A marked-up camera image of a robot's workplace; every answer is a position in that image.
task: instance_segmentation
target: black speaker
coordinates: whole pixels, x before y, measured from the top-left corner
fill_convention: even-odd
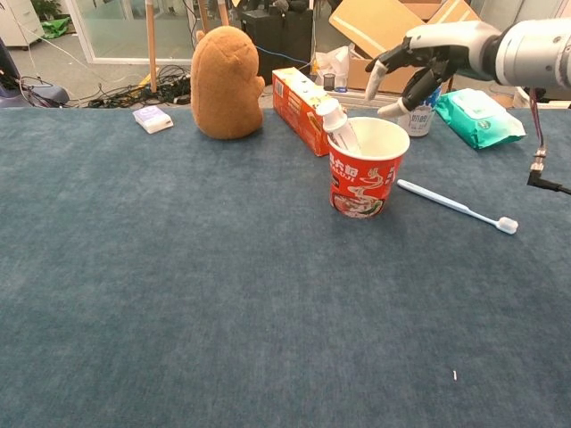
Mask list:
[[[303,62],[310,62],[312,10],[287,12],[284,16],[272,8],[242,11],[240,21],[242,31],[261,48],[258,49],[260,56],[258,75],[264,78],[266,85],[271,84],[273,70],[287,67],[300,68]],[[302,62],[294,62],[276,54],[286,55]],[[305,67],[302,71],[308,74],[310,67]]]

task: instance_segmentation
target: cup noodle cup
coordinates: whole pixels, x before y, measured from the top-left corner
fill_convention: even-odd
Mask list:
[[[349,119],[365,154],[329,139],[331,205],[351,218],[371,218],[386,204],[410,139],[398,125],[378,118]]]
[[[428,134],[434,117],[434,107],[441,92],[442,87],[439,87],[416,109],[398,118],[397,123],[407,131],[409,136],[425,136]]]

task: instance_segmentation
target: glass door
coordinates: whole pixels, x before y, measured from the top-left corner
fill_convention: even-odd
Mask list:
[[[195,0],[153,0],[158,63],[190,63]],[[67,0],[89,62],[147,63],[145,0]]]

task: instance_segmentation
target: green wipes package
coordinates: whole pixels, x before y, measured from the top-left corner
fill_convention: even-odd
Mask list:
[[[456,134],[478,150],[525,136],[522,123],[482,91],[462,89],[442,95],[436,111]]]

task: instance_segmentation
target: white toothbrush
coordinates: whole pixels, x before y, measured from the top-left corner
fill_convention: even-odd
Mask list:
[[[409,192],[416,193],[420,196],[423,196],[431,201],[438,202],[445,207],[452,208],[453,210],[462,212],[464,214],[468,214],[471,217],[477,218],[478,220],[485,221],[486,223],[490,223],[491,225],[496,226],[502,232],[506,234],[513,235],[517,231],[517,222],[516,220],[512,220],[508,217],[502,217],[498,221],[492,220],[491,218],[484,217],[477,212],[472,211],[466,205],[462,205],[461,203],[457,203],[452,199],[445,198],[438,193],[431,192],[426,190],[424,187],[420,187],[419,185],[414,185],[405,180],[397,180],[397,185],[402,187],[403,189],[408,190]]]

